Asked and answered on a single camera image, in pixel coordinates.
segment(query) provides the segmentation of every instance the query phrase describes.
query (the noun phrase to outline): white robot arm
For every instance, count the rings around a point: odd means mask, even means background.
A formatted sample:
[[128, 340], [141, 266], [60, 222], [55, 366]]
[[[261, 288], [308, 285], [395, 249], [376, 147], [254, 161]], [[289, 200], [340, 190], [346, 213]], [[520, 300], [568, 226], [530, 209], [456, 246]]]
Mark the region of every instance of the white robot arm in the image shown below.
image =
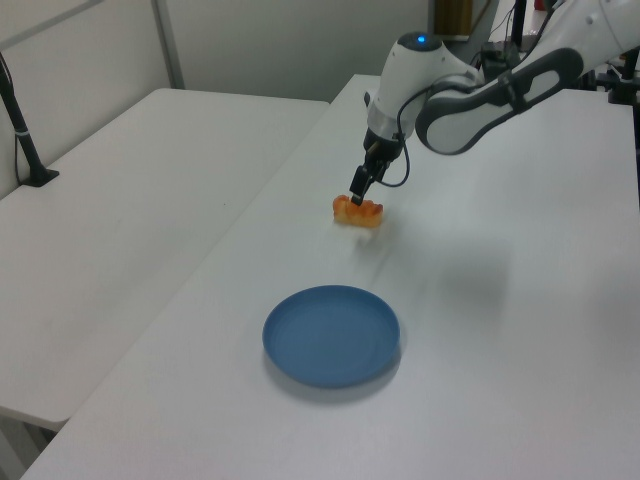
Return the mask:
[[351, 184], [352, 201], [360, 204], [369, 186], [382, 182], [414, 126], [427, 148], [465, 152], [496, 125], [640, 45], [639, 24], [640, 0], [567, 0], [525, 60], [487, 85], [440, 40], [402, 36], [369, 102], [367, 153]]

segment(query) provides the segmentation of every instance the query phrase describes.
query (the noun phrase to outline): white table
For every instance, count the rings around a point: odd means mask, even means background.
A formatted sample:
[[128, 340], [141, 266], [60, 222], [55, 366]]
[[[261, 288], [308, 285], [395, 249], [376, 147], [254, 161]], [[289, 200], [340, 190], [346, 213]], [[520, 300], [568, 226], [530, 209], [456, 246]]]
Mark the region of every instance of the white table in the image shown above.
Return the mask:
[[0, 202], [0, 414], [59, 429], [328, 107], [158, 90]]
[[[354, 77], [24, 480], [638, 478], [631, 110], [570, 91], [464, 155], [413, 137], [409, 183], [373, 188], [386, 218], [366, 231], [331, 200], [376, 82]], [[281, 374], [261, 331], [333, 283], [395, 309], [402, 358], [320, 390]]]

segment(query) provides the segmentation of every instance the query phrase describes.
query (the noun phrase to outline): blue plate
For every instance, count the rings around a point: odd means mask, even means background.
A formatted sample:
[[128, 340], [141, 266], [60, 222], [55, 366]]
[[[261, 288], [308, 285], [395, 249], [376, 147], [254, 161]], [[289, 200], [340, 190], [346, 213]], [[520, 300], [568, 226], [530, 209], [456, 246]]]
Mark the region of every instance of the blue plate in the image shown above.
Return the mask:
[[287, 375], [318, 387], [346, 387], [380, 373], [391, 361], [400, 327], [391, 307], [359, 288], [303, 290], [269, 314], [262, 343]]

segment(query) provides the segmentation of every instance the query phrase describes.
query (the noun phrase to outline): black cable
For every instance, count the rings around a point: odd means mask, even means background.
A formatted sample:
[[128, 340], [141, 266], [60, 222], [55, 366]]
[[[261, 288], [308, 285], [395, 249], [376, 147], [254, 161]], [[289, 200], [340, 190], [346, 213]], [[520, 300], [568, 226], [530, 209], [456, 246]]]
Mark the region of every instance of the black cable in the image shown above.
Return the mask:
[[407, 163], [407, 169], [405, 171], [404, 178], [399, 183], [387, 183], [387, 182], [383, 182], [382, 180], [378, 180], [378, 183], [380, 185], [384, 185], [385, 187], [389, 187], [389, 188], [398, 188], [404, 185], [405, 183], [407, 183], [407, 180], [409, 179], [409, 174], [411, 173], [411, 161], [409, 160], [409, 150], [407, 150], [407, 142], [404, 141], [404, 133], [402, 133], [402, 124], [400, 122], [400, 117], [402, 116], [402, 112], [404, 111], [404, 109], [407, 108], [407, 105], [413, 102], [420, 95], [424, 95], [425, 93], [428, 93], [432, 88], [433, 86], [423, 88], [417, 93], [414, 93], [411, 97], [409, 97], [409, 100], [407, 100], [402, 104], [402, 106], [400, 107], [400, 110], [398, 110], [398, 116], [396, 117], [396, 123], [398, 125], [398, 141], [402, 143], [402, 150], [404, 151], [404, 158]]
[[509, 12], [509, 19], [507, 20], [507, 28], [504, 29], [504, 43], [502, 44], [502, 51], [504, 52], [505, 48], [507, 48], [507, 38], [509, 37], [509, 22], [511, 22], [511, 17], [513, 15], [513, 11], [515, 9], [515, 5]]
[[493, 35], [493, 32], [495, 32], [497, 29], [499, 29], [499, 28], [502, 26], [502, 24], [507, 20], [507, 17], [510, 17], [510, 16], [513, 14], [513, 9], [514, 9], [514, 8], [516, 8], [516, 6], [515, 6], [515, 5], [514, 5], [513, 7], [511, 7], [511, 10], [509, 10], [509, 11], [507, 12], [507, 14], [504, 16], [504, 18], [503, 18], [503, 19], [502, 19], [502, 21], [500, 22], [500, 24], [499, 24], [496, 28], [494, 28], [493, 30], [491, 30], [491, 32], [489, 33], [489, 36]]

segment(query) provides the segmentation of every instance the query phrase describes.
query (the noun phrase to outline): orange object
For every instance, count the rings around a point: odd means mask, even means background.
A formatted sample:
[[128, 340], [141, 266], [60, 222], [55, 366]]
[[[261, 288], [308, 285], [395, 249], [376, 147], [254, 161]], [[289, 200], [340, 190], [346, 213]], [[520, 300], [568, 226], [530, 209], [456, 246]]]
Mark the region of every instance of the orange object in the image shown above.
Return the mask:
[[365, 200], [358, 206], [346, 195], [340, 195], [333, 201], [333, 219], [347, 225], [375, 228], [382, 222], [382, 205]]

